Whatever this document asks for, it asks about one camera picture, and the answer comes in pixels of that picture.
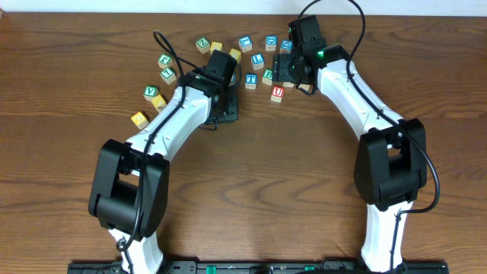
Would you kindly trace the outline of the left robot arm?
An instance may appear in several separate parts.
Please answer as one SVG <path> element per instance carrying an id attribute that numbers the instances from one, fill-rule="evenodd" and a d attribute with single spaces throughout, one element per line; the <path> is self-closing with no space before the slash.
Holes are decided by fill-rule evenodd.
<path id="1" fill-rule="evenodd" d="M 164 256 L 156 230 L 167 208 L 170 162 L 204 123 L 237 119 L 232 75 L 189 72 L 140 133 L 101 148 L 88 211 L 116 239 L 126 273 L 156 273 Z"/>

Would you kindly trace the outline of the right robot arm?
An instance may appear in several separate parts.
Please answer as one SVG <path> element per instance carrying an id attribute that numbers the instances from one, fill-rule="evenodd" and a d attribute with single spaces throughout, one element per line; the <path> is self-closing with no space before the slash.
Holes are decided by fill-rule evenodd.
<path id="1" fill-rule="evenodd" d="M 427 180 L 425 127 L 403 119 L 364 82 L 341 46 L 276 54 L 272 80 L 312 84 L 328 97 L 358 138 L 354 181 L 367 205 L 361 259 L 371 272 L 392 272 L 403 262 L 406 217 Z"/>

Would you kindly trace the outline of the blue tilted D block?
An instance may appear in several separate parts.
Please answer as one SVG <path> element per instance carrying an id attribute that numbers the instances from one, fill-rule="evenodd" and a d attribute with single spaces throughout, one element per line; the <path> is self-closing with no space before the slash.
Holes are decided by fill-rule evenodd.
<path id="1" fill-rule="evenodd" d="M 293 43 L 290 40 L 283 40 L 281 42 L 280 54 L 289 54 L 292 51 Z"/>

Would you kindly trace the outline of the green B block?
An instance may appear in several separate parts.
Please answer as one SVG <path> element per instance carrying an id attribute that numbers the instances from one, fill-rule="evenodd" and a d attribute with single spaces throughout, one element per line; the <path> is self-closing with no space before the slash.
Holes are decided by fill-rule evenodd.
<path id="1" fill-rule="evenodd" d="M 263 84 L 272 85 L 272 70 L 267 68 L 263 73 Z"/>

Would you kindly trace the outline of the red U block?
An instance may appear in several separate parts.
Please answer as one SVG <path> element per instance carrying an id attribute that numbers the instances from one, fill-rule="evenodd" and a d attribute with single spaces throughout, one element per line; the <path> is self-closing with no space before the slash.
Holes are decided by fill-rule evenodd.
<path id="1" fill-rule="evenodd" d="M 270 100 L 276 103 L 281 103 L 284 93 L 285 93 L 285 89 L 283 87 L 274 86 L 272 88 Z"/>

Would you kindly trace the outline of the red I block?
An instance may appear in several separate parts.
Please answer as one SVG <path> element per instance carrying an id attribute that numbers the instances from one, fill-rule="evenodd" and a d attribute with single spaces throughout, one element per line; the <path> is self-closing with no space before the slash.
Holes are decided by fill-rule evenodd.
<path id="1" fill-rule="evenodd" d="M 308 84 L 300 84 L 300 85 L 298 86 L 298 89 L 299 89 L 299 90 L 302 90 L 302 91 L 309 91 L 309 89 L 310 89 L 310 85 L 308 85 Z"/>

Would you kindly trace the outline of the blue L block middle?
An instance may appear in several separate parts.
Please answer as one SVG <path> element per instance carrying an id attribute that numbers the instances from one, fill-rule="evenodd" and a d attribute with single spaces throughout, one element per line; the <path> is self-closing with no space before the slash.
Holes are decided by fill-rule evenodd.
<path id="1" fill-rule="evenodd" d="M 251 65 L 254 70 L 262 69 L 265 65 L 265 59 L 262 53 L 258 53 L 251 56 Z"/>

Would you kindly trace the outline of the blue l block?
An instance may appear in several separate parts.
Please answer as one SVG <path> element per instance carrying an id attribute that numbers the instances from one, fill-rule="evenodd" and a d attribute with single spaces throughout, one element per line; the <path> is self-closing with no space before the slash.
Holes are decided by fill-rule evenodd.
<path id="1" fill-rule="evenodd" d="M 249 36 L 240 37 L 238 44 L 242 53 L 247 53 L 253 49 L 253 42 Z"/>
<path id="2" fill-rule="evenodd" d="M 258 53 L 251 56 L 251 65 L 254 70 L 262 69 L 265 65 L 265 59 L 262 53 Z"/>

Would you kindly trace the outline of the blue L block top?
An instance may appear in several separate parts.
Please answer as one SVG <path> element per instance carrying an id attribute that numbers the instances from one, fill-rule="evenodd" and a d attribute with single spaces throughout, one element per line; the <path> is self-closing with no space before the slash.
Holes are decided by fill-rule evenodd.
<path id="1" fill-rule="evenodd" d="M 253 42 L 249 36 L 240 37 L 238 44 L 242 53 L 247 53 L 253 49 Z"/>

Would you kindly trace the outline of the yellow block beside V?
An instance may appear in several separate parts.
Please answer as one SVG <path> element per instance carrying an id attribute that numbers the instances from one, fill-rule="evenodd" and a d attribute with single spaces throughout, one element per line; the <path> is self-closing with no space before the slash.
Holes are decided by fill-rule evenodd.
<path id="1" fill-rule="evenodd" d="M 166 100 L 160 94 L 153 97 L 151 99 L 151 103 L 152 103 L 153 107 L 156 109 L 156 111 L 158 111 L 159 113 L 167 106 Z"/>

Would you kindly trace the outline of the green 7 block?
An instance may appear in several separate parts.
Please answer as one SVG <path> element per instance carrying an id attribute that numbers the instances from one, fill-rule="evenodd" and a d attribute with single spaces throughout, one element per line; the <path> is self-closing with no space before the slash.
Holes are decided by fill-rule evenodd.
<path id="1" fill-rule="evenodd" d="M 166 84 L 172 84 L 177 79 L 176 73 L 172 68 L 163 69 L 160 71 L 160 76 Z"/>

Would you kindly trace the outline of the green Z block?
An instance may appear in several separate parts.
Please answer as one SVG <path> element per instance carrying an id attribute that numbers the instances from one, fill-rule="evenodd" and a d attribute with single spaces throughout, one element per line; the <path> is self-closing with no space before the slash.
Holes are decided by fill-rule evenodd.
<path id="1" fill-rule="evenodd" d="M 210 50 L 211 42 L 206 37 L 196 40 L 196 48 L 201 54 L 206 54 Z"/>

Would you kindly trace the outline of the green V block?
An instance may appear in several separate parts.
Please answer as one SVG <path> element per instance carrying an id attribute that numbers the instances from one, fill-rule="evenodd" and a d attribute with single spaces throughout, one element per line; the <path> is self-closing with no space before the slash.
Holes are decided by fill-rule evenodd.
<path id="1" fill-rule="evenodd" d="M 148 85 L 145 87 L 143 96 L 146 100 L 152 100 L 158 95 L 159 95 L 158 87 L 152 85 Z"/>

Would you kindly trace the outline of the yellow C block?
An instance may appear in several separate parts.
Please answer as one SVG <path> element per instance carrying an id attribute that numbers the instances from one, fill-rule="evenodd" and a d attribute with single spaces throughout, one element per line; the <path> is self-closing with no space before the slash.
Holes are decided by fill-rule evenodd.
<path id="1" fill-rule="evenodd" d="M 131 121 L 139 128 L 144 129 L 149 124 L 149 118 L 143 111 L 138 111 L 131 116 Z"/>

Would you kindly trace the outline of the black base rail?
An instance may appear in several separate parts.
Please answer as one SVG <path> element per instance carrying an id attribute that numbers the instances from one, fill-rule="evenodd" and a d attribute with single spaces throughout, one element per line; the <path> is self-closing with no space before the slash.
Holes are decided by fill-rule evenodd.
<path id="1" fill-rule="evenodd" d="M 68 274 L 117 274 L 124 273 L 121 262 L 70 263 Z M 351 260 L 324 260 L 322 263 L 198 263 L 195 261 L 170 261 L 158 270 L 163 274 L 292 274 L 292 273 L 368 273 L 362 263 Z M 448 274 L 446 263 L 404 262 L 396 271 L 408 274 Z"/>

